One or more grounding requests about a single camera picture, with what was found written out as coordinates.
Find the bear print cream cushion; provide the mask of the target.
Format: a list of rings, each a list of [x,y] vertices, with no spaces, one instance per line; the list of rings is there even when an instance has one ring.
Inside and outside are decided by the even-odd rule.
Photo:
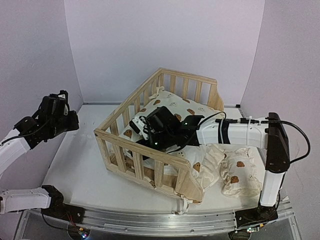
[[[156,87],[156,93],[149,97],[150,102],[143,107],[140,112],[136,114],[135,117],[147,116],[152,111],[154,111],[157,107],[165,106],[167,109],[180,121],[182,122],[189,115],[202,115],[205,118],[213,115],[215,113],[220,112],[217,108],[208,107],[206,105],[197,103],[191,99],[181,98],[174,93],[166,91],[164,86]],[[135,131],[128,125],[120,134],[120,137],[130,140],[132,142],[136,142],[143,137],[139,134],[136,134]],[[124,160],[126,166],[129,171],[134,171],[134,161],[132,157],[132,151],[129,149],[124,149]],[[185,181],[182,183],[186,184],[187,191],[200,190],[201,189],[201,197],[191,198],[187,197],[187,193],[183,192],[182,195],[187,197],[188,200],[185,200],[186,204],[183,204],[183,207],[179,214],[183,214],[187,212],[189,204],[201,204],[204,193],[208,190],[212,185],[214,185],[220,178],[218,174],[218,166],[220,162],[225,158],[224,150],[221,146],[216,144],[212,145],[200,145],[200,146],[185,146],[182,150],[173,152],[171,155],[175,157],[180,157],[182,159],[186,159],[191,164],[191,175],[194,180]],[[154,179],[154,168],[155,168],[155,160],[152,158],[148,158],[143,161],[143,170],[145,179],[155,188]],[[164,163],[163,168],[163,186],[168,186],[171,188],[175,188],[176,182],[178,179],[179,169],[170,164]]]

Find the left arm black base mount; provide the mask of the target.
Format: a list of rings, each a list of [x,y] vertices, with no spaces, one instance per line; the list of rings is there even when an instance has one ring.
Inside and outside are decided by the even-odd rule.
[[[80,206],[64,203],[63,194],[53,185],[42,185],[48,196],[50,203],[48,208],[42,208],[41,214],[55,219],[69,221],[73,224],[81,224],[84,219],[85,209]]]

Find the wooden pet bed frame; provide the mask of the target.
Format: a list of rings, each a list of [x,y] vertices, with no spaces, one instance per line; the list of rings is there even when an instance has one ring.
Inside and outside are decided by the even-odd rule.
[[[159,68],[94,130],[94,135],[105,167],[109,171],[167,196],[198,204],[204,198],[204,191],[192,176],[193,168],[186,159],[126,140],[119,135],[118,118],[121,117],[127,127],[132,117],[129,107],[133,105],[134,112],[138,113],[149,103],[149,97],[156,93],[157,87],[164,85],[167,76],[170,77],[171,93],[176,91],[176,79],[183,79],[183,98],[188,95],[189,82],[195,81],[194,101],[197,103],[201,100],[203,84],[209,84],[206,105],[216,110],[224,110],[224,102],[214,78]]]

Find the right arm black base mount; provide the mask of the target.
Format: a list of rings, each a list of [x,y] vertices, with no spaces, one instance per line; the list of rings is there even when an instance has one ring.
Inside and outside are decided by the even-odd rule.
[[[277,207],[262,206],[237,210],[235,212],[236,229],[241,230],[248,227],[255,227],[260,224],[266,224],[268,222],[278,219]]]

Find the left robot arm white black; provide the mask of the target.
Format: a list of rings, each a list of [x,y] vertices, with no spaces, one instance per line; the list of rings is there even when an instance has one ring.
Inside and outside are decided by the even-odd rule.
[[[52,185],[40,186],[40,178],[31,180],[32,167],[24,167],[28,152],[66,132],[79,129],[78,115],[70,109],[68,92],[60,90],[42,98],[31,116],[18,121],[0,141],[0,212],[28,209],[48,210],[57,219],[67,214],[63,195]]]

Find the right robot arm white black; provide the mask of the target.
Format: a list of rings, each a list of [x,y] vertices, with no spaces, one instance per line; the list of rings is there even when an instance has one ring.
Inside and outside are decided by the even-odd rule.
[[[265,174],[259,205],[252,209],[252,218],[262,222],[276,204],[285,173],[290,167],[289,140],[283,121],[271,112],[267,118],[217,118],[188,115],[183,120],[165,106],[148,116],[136,116],[130,127],[143,137],[138,143],[155,150],[171,146],[200,146],[209,144],[241,145],[266,150]]]

